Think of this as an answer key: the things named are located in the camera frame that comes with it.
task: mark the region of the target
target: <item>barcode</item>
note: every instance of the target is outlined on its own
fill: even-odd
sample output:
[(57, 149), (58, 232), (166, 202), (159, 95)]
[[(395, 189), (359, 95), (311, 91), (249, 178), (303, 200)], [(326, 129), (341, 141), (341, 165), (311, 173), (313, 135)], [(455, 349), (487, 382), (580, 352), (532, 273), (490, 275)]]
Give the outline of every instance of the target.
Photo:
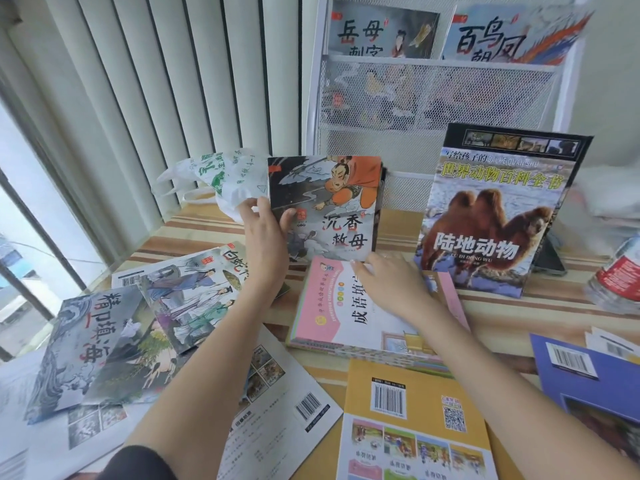
[(462, 408), (450, 408), (443, 406), (444, 411), (444, 427), (451, 429), (452, 431), (459, 431), (460, 433), (467, 432), (467, 423), (465, 423), (465, 412)]
[(618, 347), (617, 345), (613, 345), (610, 342), (607, 342), (607, 352), (617, 355), (618, 357), (622, 357), (623, 359), (626, 359), (629, 354), (628, 350)]
[(406, 391), (403, 388), (371, 383), (371, 410), (406, 419)]
[(319, 407), (320, 401), (316, 399), (315, 395), (309, 393), (302, 401), (300, 401), (296, 405), (296, 411), (300, 413), (302, 419), (304, 419), (305, 421), (309, 421), (311, 415), (315, 413)]
[(22, 480), (27, 469), (27, 452), (20, 451), (11, 458), (0, 462), (0, 480)]
[(138, 282), (140, 282), (140, 276), (132, 276), (130, 278), (123, 278), (122, 279), (122, 286), (135, 285)]
[(547, 342), (547, 350), (551, 363), (572, 371), (587, 374), (588, 376), (598, 377), (589, 354), (550, 344), (549, 342)]

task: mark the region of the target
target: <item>purple book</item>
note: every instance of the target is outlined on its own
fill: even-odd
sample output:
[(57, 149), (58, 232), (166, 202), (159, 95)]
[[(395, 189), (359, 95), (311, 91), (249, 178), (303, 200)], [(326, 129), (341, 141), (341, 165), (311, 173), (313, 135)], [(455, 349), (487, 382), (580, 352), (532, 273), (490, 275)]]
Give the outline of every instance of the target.
[(640, 465), (640, 365), (531, 335), (542, 390)]

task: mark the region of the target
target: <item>desk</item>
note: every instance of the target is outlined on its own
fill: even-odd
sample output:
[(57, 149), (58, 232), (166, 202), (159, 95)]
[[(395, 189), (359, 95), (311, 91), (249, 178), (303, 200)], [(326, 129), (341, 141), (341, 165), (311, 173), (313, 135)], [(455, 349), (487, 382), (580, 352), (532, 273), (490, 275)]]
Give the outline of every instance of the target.
[[(422, 216), (415, 212), (383, 210), (378, 232), (378, 250), (400, 251), (413, 256)], [(120, 269), (140, 266), (185, 254), (204, 251), (231, 241), (244, 242), (244, 229), (215, 205), (190, 205), (162, 226)], [(529, 333), (537, 333), (584, 346), (584, 332), (592, 326), (612, 331), (640, 343), (640, 320), (599, 310), (582, 294), (585, 282), (603, 259), (563, 253), (568, 273), (563, 278), (534, 274), (524, 297), (513, 299), (484, 292), (460, 291), (460, 298), (473, 334), (500, 359), (523, 374), (537, 387), (537, 376)], [(263, 322), (281, 341), (293, 322), (305, 267), (290, 266), (287, 283), (291, 291), (278, 298)], [(344, 405), (349, 361), (310, 351), (290, 349), (293, 356), (341, 405)], [(340, 444), (339, 421), (302, 464), (296, 480), (326, 480), (335, 476)], [(492, 450), (500, 480), (522, 478), (503, 446), (490, 431)]]

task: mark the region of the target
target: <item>black sleeve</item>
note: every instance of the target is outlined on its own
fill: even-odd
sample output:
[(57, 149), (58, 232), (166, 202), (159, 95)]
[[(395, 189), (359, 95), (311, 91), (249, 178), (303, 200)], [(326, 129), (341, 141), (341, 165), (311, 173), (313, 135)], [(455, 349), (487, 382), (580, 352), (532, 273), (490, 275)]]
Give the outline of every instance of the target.
[(169, 465), (146, 446), (125, 446), (96, 480), (177, 480)]

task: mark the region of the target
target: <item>pink book cover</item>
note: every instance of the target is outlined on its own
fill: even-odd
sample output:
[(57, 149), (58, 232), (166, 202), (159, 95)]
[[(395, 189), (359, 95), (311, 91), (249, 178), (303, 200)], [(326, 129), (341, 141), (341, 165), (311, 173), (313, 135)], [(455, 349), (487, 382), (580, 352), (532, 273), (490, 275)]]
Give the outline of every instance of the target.
[[(425, 278), (430, 294), (468, 329), (451, 276), (427, 272)], [(309, 266), (290, 341), (408, 354), (417, 360), (442, 363), (411, 325), (373, 302), (350, 262), (322, 257), (315, 257)]]

